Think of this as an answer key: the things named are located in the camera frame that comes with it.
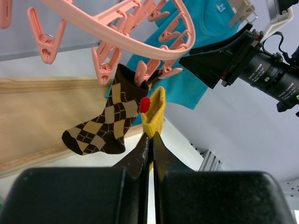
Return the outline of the yellow sock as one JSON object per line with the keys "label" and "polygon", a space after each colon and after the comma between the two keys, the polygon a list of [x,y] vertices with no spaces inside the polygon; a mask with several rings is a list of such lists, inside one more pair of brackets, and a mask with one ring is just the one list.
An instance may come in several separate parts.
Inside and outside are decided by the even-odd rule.
{"label": "yellow sock", "polygon": [[156,132],[161,134],[166,108],[166,93],[162,86],[156,88],[150,97],[143,97],[140,102],[142,128],[150,141]]}

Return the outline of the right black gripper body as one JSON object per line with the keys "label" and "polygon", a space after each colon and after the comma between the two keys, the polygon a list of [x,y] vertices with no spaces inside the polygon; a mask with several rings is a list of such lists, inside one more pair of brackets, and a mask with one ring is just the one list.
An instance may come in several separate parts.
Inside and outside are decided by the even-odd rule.
{"label": "right black gripper body", "polygon": [[263,36],[262,31],[244,29],[232,37],[232,42],[221,51],[228,57],[221,77],[222,86],[230,86],[240,76],[241,70],[261,48]]}

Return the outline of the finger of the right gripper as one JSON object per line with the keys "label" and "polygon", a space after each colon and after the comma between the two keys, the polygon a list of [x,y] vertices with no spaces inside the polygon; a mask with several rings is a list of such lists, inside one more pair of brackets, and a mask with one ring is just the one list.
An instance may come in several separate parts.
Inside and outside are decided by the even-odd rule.
{"label": "finger of the right gripper", "polygon": [[[251,28],[252,24],[248,23],[241,30],[251,30]],[[213,89],[220,81],[228,64],[228,57],[221,51],[232,42],[234,35],[220,42],[191,49],[190,55],[182,57],[179,64],[193,73],[206,86]]]}

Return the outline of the brown argyle sock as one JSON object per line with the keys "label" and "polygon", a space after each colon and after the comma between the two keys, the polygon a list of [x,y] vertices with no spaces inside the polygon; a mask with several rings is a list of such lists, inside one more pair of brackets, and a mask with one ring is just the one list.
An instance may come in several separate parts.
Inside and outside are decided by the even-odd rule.
{"label": "brown argyle sock", "polygon": [[154,86],[160,81],[161,71],[156,70],[150,78],[146,81],[149,91],[154,88]]}
{"label": "brown argyle sock", "polygon": [[79,155],[125,152],[124,136],[139,113],[141,99],[149,92],[145,82],[137,86],[134,78],[134,71],[118,65],[105,109],[99,116],[64,131],[62,141],[67,148]]}

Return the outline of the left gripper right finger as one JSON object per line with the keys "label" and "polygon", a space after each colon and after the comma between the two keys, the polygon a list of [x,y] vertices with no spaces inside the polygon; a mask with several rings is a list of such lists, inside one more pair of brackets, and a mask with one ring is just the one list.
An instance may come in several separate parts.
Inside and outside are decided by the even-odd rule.
{"label": "left gripper right finger", "polygon": [[277,181],[256,171],[194,171],[152,139],[158,224],[292,224]]}

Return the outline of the pink round clip hanger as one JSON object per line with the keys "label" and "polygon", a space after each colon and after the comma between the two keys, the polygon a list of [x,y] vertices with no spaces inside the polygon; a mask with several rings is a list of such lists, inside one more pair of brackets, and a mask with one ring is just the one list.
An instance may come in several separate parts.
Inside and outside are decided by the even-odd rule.
{"label": "pink round clip hanger", "polygon": [[98,15],[91,16],[75,6],[70,0],[45,0],[44,5],[62,17],[56,36],[43,32],[35,8],[27,10],[27,18],[42,61],[52,64],[58,53],[67,23],[100,39],[97,48],[92,48],[93,63],[100,84],[107,84],[116,69],[122,51],[128,51],[149,59],[138,63],[134,82],[140,86],[157,70],[164,79],[178,74],[181,69],[173,68],[195,43],[195,28],[191,16],[180,0],[174,1],[178,15],[159,36],[160,47],[153,47],[130,37],[130,33],[144,20],[150,22],[166,17],[162,12],[165,1],[123,0]]}

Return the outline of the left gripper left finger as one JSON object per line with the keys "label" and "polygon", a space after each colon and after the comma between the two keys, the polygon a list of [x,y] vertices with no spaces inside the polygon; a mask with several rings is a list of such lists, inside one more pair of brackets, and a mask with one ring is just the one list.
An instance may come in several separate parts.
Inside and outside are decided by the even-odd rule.
{"label": "left gripper left finger", "polygon": [[0,211],[3,224],[145,224],[150,140],[112,167],[30,168]]}

